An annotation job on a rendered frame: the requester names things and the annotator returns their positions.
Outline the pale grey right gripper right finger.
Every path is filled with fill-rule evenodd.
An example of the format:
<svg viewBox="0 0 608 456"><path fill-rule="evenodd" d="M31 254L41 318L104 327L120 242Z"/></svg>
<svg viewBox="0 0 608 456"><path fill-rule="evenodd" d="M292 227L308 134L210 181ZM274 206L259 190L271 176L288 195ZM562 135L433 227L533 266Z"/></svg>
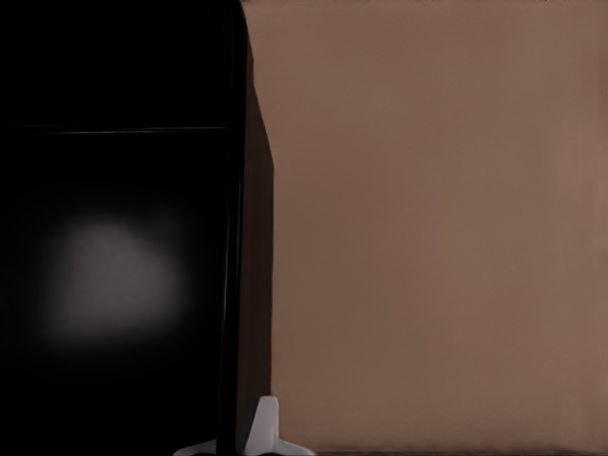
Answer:
<svg viewBox="0 0 608 456"><path fill-rule="evenodd" d="M244 456L314 456L304 446L287 442L279 433L279 403L273 395L261 396L258 400L254 420L243 449Z"/></svg>

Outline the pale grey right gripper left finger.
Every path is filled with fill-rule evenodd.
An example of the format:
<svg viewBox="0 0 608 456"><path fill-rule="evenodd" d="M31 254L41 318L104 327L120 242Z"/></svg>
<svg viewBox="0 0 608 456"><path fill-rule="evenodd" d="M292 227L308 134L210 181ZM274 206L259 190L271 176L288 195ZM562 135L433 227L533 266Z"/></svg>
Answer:
<svg viewBox="0 0 608 456"><path fill-rule="evenodd" d="M172 456L217 456L217 440L187 446L177 450Z"/></svg>

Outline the large black box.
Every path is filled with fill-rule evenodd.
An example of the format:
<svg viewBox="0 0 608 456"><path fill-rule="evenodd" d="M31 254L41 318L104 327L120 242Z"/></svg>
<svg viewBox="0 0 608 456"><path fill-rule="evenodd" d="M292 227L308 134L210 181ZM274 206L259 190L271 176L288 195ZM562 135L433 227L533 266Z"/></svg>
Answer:
<svg viewBox="0 0 608 456"><path fill-rule="evenodd" d="M238 0L0 0L0 456L218 429Z"/></svg>

